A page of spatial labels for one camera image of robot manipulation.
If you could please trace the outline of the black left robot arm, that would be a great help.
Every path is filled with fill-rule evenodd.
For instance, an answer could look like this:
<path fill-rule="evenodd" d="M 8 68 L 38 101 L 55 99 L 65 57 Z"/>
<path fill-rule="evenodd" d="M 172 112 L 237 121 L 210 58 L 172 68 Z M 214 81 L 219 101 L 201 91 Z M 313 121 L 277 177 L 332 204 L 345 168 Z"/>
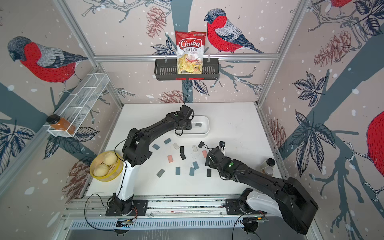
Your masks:
<path fill-rule="evenodd" d="M 108 200 L 107 217 L 145 215 L 148 202 L 139 201 L 138 207 L 134 202 L 134 185 L 139 166 L 151 157 L 150 145 L 154 140 L 170 131 L 178 136 L 183 135 L 185 130 L 192 129 L 194 116 L 193 109 L 182 105 L 178 111 L 168 113 L 149 127 L 130 130 L 127 138 L 121 141 L 124 143 L 123 157 L 118 159 L 123 161 L 124 171 L 118 189 Z"/>

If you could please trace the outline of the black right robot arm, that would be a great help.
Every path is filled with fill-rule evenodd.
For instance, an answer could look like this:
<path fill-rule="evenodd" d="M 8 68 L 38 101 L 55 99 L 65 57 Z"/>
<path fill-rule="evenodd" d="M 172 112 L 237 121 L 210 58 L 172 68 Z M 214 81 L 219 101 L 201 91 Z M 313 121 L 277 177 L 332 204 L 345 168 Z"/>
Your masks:
<path fill-rule="evenodd" d="M 211 169 L 218 170 L 221 179 L 248 186 L 237 199 L 226 200 L 228 215 L 269 213 L 282 218 L 297 233 L 308 233 L 319 206 L 297 179 L 258 172 L 225 156 L 220 147 L 211 149 L 206 160 Z"/>

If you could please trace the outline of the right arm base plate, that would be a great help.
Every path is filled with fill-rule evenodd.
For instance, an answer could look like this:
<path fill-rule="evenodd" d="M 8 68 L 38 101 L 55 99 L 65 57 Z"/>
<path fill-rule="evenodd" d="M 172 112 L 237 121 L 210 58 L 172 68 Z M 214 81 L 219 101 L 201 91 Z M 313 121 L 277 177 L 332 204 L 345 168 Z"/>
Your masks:
<path fill-rule="evenodd" d="M 257 215 L 260 214 L 265 216 L 266 212 L 252 210 L 246 202 L 240 201 L 239 199 L 226 199 L 223 207 L 226 208 L 227 215 Z"/>

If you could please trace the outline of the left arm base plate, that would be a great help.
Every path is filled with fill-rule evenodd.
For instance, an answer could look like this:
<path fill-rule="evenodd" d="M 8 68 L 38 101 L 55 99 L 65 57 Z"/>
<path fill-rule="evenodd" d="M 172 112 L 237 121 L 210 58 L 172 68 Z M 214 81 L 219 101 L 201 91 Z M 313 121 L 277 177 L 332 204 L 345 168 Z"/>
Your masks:
<path fill-rule="evenodd" d="M 148 207 L 148 200 L 111 200 L 107 205 L 107 217 L 120 216 L 145 216 Z"/>

